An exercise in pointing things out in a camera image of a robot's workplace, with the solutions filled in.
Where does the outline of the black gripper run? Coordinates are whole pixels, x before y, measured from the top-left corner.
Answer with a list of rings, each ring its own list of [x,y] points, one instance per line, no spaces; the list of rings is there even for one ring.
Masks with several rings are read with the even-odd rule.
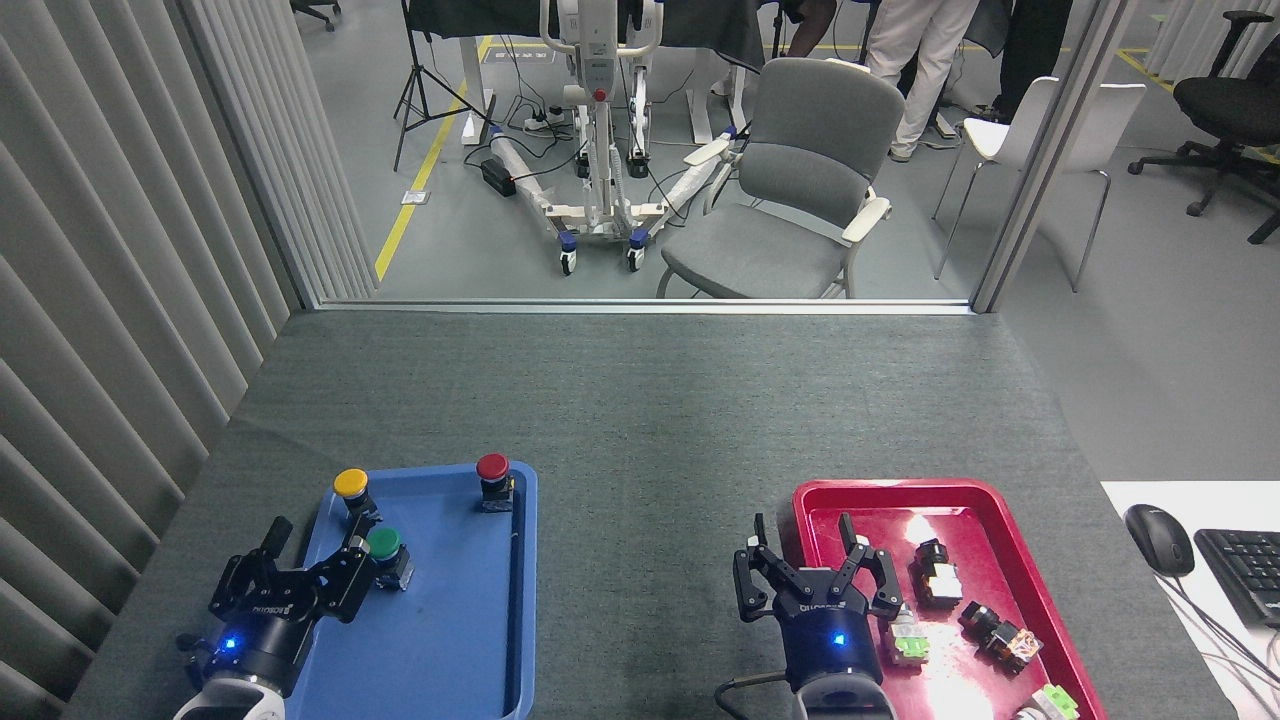
[[[293,524],[275,516],[261,544],[232,556],[212,592],[210,611],[223,621],[205,679],[250,679],[289,698],[314,646],[320,618],[355,620],[379,574],[364,538],[347,539],[305,571],[308,591],[275,591],[276,560]]]
[[[797,570],[769,547],[763,512],[755,514],[753,528],[754,534],[748,537],[744,550],[735,552],[732,561],[739,618],[744,623],[754,623],[774,614],[783,639],[785,675],[791,691],[797,692],[819,676],[846,671],[881,684],[883,670],[872,639],[868,612],[888,621],[900,615],[904,597],[891,553],[859,541],[852,519],[841,512],[838,530],[846,556],[831,582],[833,600],[809,600],[797,597],[803,596]],[[854,577],[861,569],[867,569],[876,580],[870,605],[859,592],[850,591]],[[768,607],[769,596],[753,583],[753,573],[759,573],[777,593],[774,611]]]

